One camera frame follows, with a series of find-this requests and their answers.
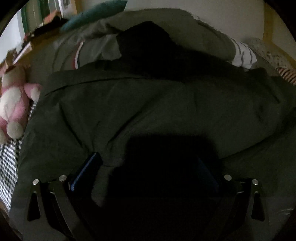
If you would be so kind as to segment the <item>white dotted pillow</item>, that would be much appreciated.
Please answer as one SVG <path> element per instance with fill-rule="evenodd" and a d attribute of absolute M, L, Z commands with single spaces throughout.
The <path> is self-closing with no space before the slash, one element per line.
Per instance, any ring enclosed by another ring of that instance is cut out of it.
<path fill-rule="evenodd" d="M 260 57 L 266 60 L 273 68 L 292 69 L 292 62 L 286 54 L 273 44 L 265 43 L 259 38 L 247 38 L 245 43 Z"/>

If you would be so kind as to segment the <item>dark green large jacket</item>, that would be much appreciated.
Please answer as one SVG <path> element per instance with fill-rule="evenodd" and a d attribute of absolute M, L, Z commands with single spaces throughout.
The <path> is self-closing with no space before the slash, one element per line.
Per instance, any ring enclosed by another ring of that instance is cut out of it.
<path fill-rule="evenodd" d="M 226 173 L 259 181 L 269 240 L 295 240 L 295 86 L 173 45 L 52 74 L 23 140 L 10 225 L 32 186 L 98 152 L 85 240 L 222 240 Z"/>

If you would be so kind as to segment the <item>red striped Hello Kitty pillow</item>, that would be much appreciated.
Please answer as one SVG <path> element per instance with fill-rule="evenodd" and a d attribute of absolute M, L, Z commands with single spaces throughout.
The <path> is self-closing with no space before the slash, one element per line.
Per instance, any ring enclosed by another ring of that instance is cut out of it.
<path fill-rule="evenodd" d="M 290 68 L 279 67 L 276 69 L 282 79 L 292 85 L 296 85 L 296 70 Z"/>

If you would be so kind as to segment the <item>clothes pile by window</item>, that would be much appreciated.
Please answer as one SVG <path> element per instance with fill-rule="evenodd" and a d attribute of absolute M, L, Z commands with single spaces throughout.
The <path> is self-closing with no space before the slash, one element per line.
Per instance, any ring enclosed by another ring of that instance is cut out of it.
<path fill-rule="evenodd" d="M 15 15 L 1 34 L 1 64 L 12 63 L 26 46 L 40 36 L 49 37 L 59 32 L 62 25 L 67 23 L 59 11 L 49 14 L 38 27 L 24 33 L 24 27 L 20 27 L 18 15 Z"/>

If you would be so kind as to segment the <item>grey striped duvet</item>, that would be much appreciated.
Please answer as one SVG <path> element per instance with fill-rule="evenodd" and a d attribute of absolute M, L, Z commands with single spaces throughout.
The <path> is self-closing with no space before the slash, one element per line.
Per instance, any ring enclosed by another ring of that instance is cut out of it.
<path fill-rule="evenodd" d="M 40 83 L 57 71 L 124 55 L 136 60 L 159 60 L 163 52 L 176 56 L 173 45 L 217 57 L 236 67 L 250 69 L 257 62 L 247 44 L 195 19 L 187 11 L 143 9 L 123 11 L 87 24 L 66 23 L 57 39 L 32 55 L 29 80 Z"/>

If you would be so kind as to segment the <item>wooden bunk bed frame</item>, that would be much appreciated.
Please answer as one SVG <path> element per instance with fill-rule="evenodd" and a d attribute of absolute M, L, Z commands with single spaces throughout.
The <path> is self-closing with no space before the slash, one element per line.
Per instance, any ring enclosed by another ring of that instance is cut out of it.
<path fill-rule="evenodd" d="M 295 39 L 278 13 L 265 1 L 262 39 L 277 47 L 290 61 L 295 62 Z"/>

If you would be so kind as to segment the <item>teal pillow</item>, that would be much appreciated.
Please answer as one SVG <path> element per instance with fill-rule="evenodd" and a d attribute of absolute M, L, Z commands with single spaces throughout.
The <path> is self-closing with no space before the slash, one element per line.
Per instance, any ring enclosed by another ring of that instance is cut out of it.
<path fill-rule="evenodd" d="M 62 27 L 61 32 L 69 32 L 95 21 L 114 16 L 125 10 L 127 1 L 106 1 L 93 8 L 72 16 Z"/>

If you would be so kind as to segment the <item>black white checkered bedsheet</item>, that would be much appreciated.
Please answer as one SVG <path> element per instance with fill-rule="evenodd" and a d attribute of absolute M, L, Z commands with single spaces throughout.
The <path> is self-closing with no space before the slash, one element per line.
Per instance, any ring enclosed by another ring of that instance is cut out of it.
<path fill-rule="evenodd" d="M 1 202 L 7 212 L 11 210 L 11 199 L 18 180 L 20 152 L 25 136 L 1 144 Z"/>

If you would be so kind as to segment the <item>pink white plush toy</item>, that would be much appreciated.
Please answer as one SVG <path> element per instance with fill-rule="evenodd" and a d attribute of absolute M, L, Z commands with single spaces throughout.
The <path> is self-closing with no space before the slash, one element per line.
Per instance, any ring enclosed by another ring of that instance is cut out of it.
<path fill-rule="evenodd" d="M 28 83 L 23 66 L 10 66 L 1 79 L 1 144 L 23 136 L 30 101 L 37 102 L 41 85 Z"/>

